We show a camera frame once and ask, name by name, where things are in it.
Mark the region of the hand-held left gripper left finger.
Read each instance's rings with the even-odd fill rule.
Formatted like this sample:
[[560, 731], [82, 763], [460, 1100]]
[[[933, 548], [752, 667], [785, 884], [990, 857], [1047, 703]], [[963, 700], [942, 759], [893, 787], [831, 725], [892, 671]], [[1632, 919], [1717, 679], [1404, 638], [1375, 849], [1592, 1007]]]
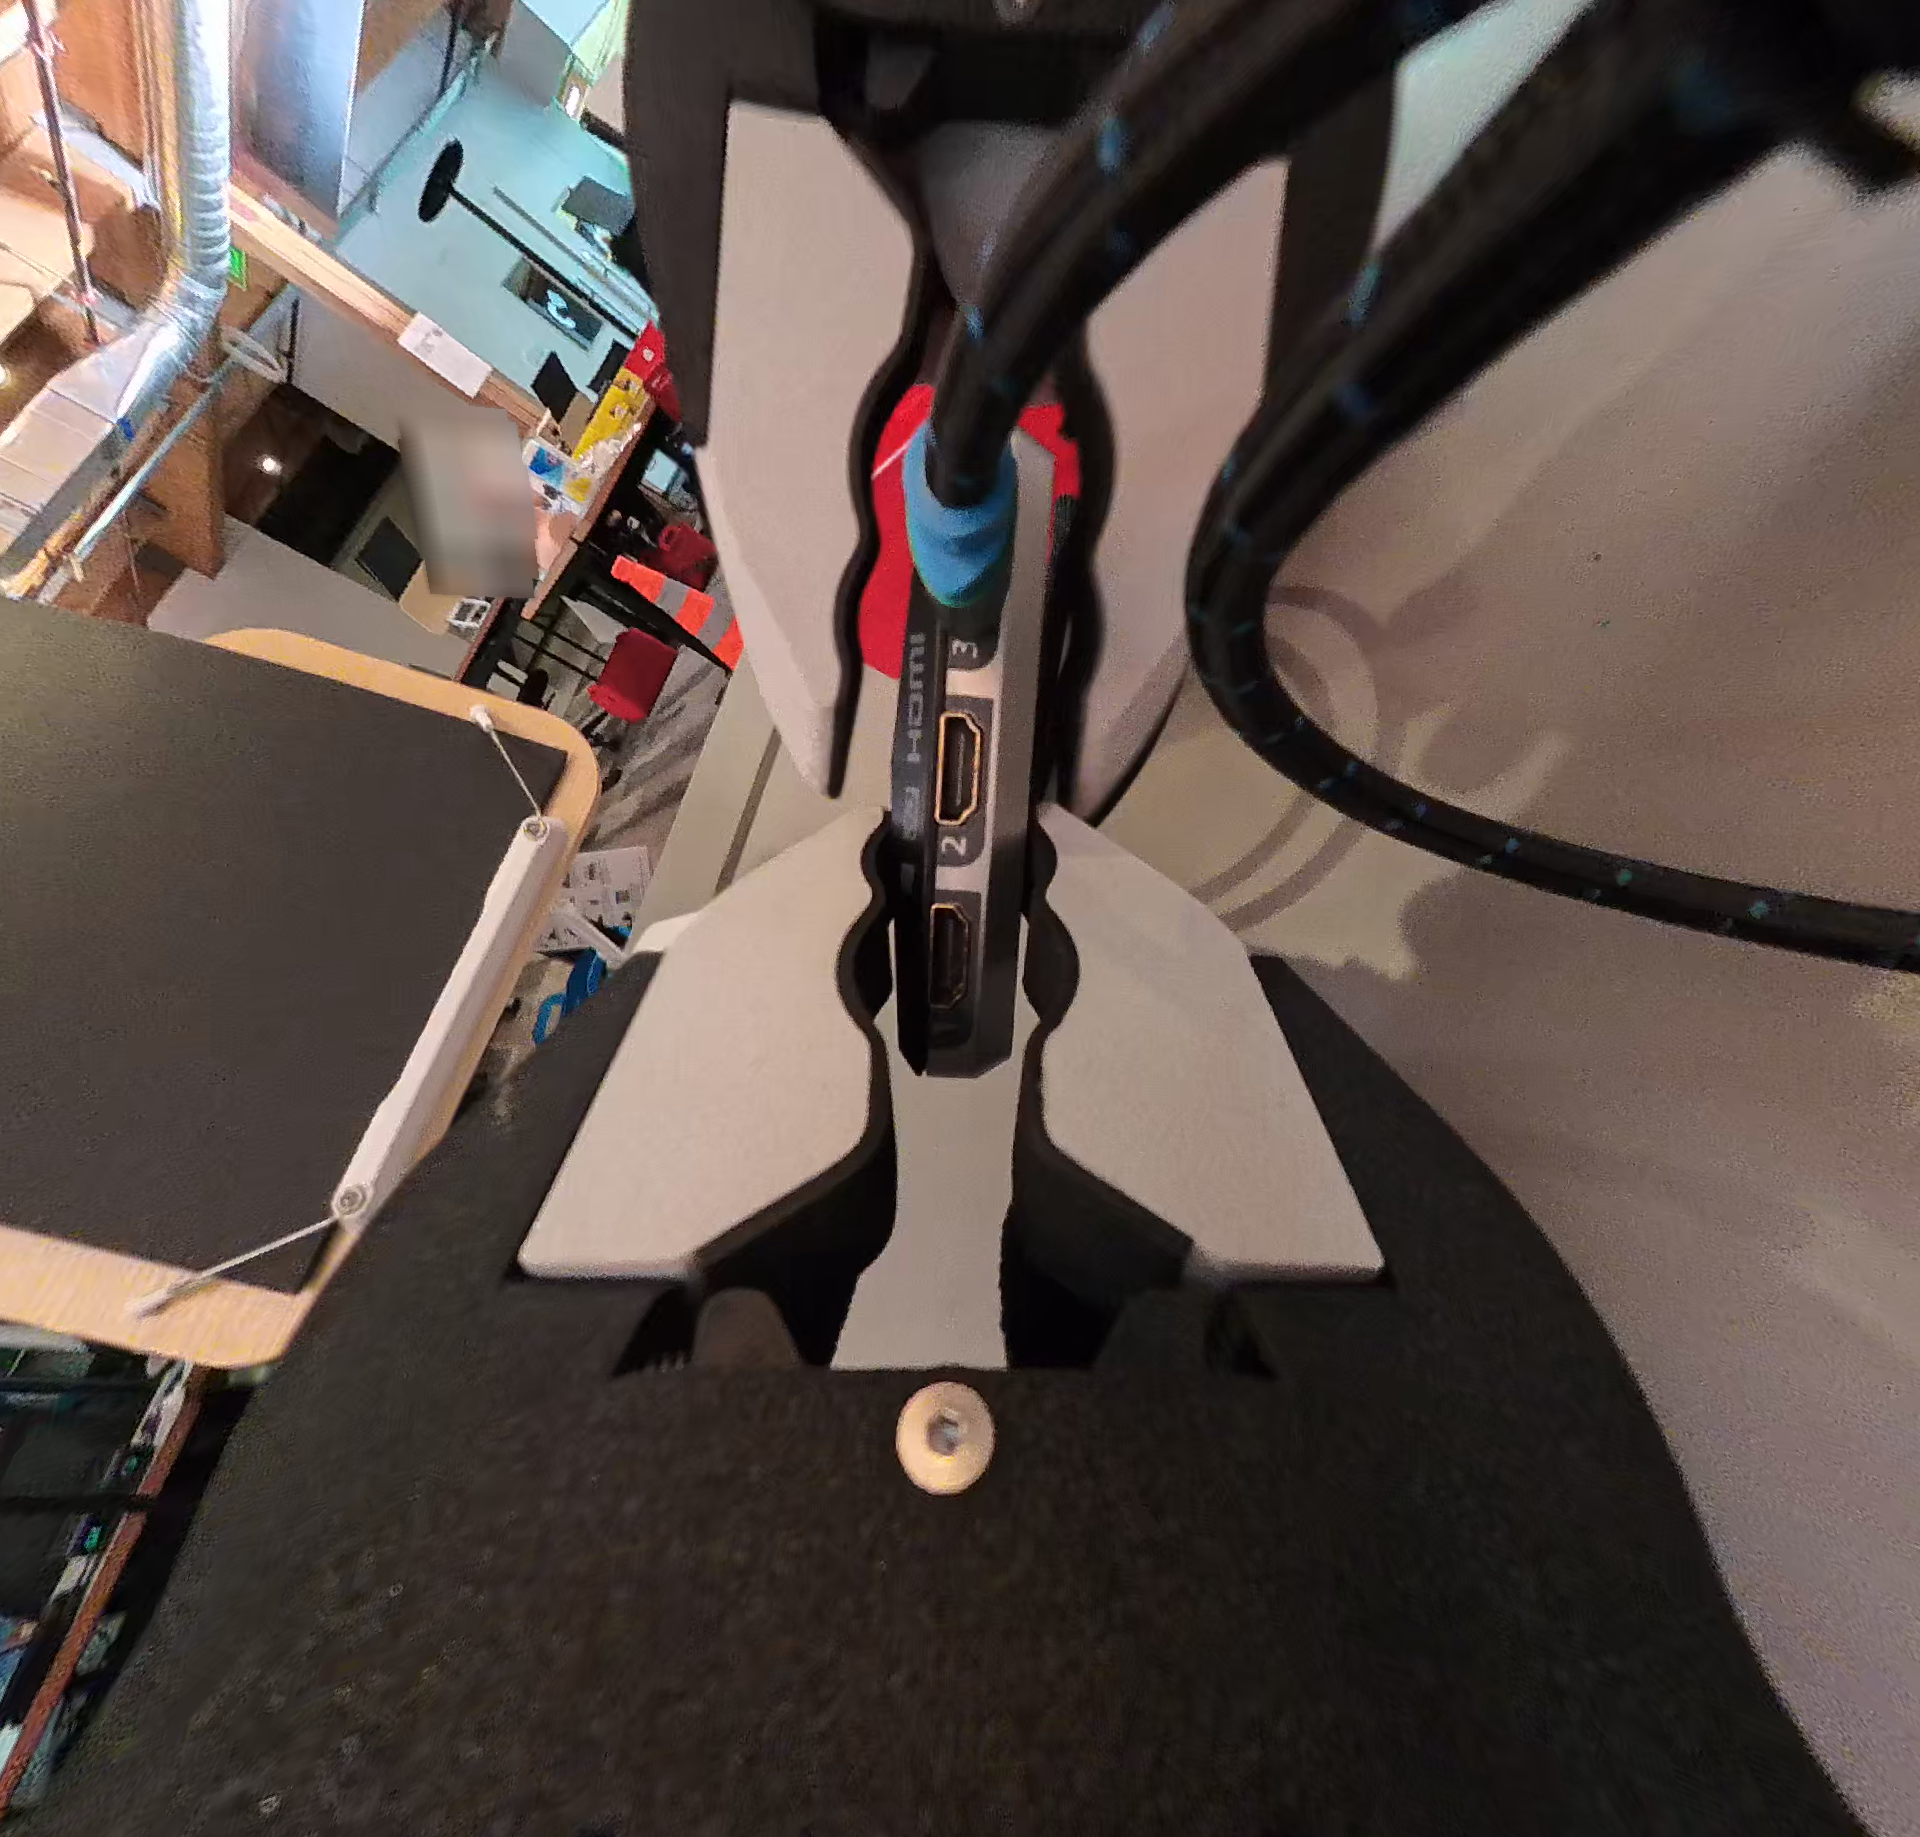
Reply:
[[801, 1354], [837, 1350], [899, 1214], [880, 834], [837, 813], [644, 936], [636, 1007], [524, 1275], [754, 1290]]

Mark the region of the black braided cable green plug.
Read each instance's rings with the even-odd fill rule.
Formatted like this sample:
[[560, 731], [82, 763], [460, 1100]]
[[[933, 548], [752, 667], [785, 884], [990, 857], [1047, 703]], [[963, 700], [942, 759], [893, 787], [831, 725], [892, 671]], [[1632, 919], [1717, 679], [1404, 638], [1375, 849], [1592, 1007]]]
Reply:
[[[1000, 226], [909, 456], [919, 582], [978, 610], [1011, 540], [1029, 392], [1193, 210], [1257, 155], [1489, 0], [1166, 0]], [[1267, 657], [1274, 579], [1375, 461], [1481, 372], [1784, 146], [1861, 192], [1916, 146], [1861, 96], [1916, 74], [1916, 0], [1595, 0], [1385, 252], [1331, 296], [1222, 463], [1187, 552], [1187, 655], [1231, 731], [1358, 825], [1585, 907], [1916, 972], [1911, 911], [1724, 882], [1479, 818], [1323, 731]]]

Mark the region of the tablet stand with dark board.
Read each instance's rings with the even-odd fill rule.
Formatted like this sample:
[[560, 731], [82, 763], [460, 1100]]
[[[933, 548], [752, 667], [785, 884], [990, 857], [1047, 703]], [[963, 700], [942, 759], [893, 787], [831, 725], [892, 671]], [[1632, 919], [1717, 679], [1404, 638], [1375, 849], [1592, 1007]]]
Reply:
[[469, 1079], [595, 757], [541, 708], [275, 629], [201, 643], [8, 601], [2, 690], [4, 1327], [271, 1361], [371, 1223], [126, 1306], [323, 1218], [525, 818], [469, 708], [565, 832]]

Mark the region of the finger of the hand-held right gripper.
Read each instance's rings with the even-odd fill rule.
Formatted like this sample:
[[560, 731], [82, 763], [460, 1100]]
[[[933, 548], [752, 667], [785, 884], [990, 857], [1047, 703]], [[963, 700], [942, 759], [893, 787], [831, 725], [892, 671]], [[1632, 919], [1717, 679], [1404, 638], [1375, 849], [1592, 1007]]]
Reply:
[[731, 106], [696, 466], [743, 659], [816, 793], [840, 783], [856, 426], [900, 344], [914, 279], [906, 217], [825, 120]]
[[1100, 643], [1067, 802], [1085, 820], [1118, 797], [1187, 671], [1187, 552], [1218, 467], [1261, 401], [1283, 184], [1283, 159], [1250, 170], [1187, 217], [1087, 328], [1114, 461], [1092, 554]]

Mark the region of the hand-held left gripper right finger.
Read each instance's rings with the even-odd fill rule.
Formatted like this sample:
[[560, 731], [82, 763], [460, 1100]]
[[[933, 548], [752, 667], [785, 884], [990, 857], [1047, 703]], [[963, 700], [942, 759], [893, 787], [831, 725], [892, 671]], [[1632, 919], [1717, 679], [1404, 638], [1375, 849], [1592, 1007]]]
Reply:
[[1071, 818], [1035, 838], [1021, 1350], [1100, 1354], [1155, 1295], [1372, 1286], [1380, 1243], [1238, 938]]

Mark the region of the silver ventilation duct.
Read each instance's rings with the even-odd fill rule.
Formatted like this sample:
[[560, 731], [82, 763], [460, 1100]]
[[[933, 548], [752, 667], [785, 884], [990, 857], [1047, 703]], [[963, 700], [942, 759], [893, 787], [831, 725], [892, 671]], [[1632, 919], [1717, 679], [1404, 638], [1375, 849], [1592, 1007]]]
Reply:
[[164, 277], [130, 340], [167, 381], [227, 296], [234, 0], [137, 0], [137, 20]]

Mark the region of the red plastic bin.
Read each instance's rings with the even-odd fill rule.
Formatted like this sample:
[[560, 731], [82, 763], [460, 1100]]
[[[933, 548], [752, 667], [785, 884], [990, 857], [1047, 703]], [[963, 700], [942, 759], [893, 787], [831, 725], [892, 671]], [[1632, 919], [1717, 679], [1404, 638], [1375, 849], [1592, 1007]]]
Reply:
[[[871, 496], [877, 512], [878, 552], [857, 611], [860, 623], [888, 623], [905, 616], [909, 604], [910, 544], [906, 530], [905, 459], [910, 440], [931, 420], [933, 381], [909, 385], [900, 404], [880, 426], [871, 470]], [[1030, 438], [1053, 461], [1053, 499], [1076, 499], [1081, 494], [1081, 447], [1065, 426], [1065, 406], [1042, 401], [1021, 414], [1021, 433]]]

